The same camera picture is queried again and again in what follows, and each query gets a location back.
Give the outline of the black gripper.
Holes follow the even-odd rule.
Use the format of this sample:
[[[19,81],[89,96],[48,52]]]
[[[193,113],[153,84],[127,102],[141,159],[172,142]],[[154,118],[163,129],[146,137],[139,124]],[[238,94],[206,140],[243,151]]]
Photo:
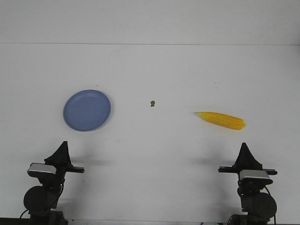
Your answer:
[[[219,173],[240,173],[242,169],[237,169],[243,166],[244,164],[244,152],[246,154],[245,161],[246,161],[246,167],[249,170],[263,170],[268,175],[277,175],[278,172],[275,169],[263,169],[263,165],[259,163],[252,153],[250,152],[248,146],[246,143],[242,143],[238,157],[234,163],[233,166],[220,166],[218,168]]]
[[[64,141],[60,147],[48,158],[44,159],[46,165],[56,166],[55,178],[65,178],[66,173],[84,173],[84,167],[73,166],[70,159],[68,142]]]

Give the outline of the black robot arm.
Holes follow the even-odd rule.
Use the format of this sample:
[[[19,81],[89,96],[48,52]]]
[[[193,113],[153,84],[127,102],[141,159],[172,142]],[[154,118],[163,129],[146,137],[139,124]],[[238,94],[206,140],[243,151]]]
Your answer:
[[[27,170],[30,177],[37,178],[40,186],[30,188],[23,204],[30,215],[31,225],[67,225],[62,211],[57,211],[57,204],[64,190],[66,173],[84,173],[83,167],[72,165],[68,142],[60,147],[44,163],[32,162]]]
[[[267,186],[273,183],[270,178],[277,175],[274,169],[265,169],[250,152],[246,143],[241,148],[232,166],[221,166],[219,173],[238,175],[237,194],[240,197],[241,211],[245,215],[233,214],[228,225],[266,225],[276,217],[277,203]]]

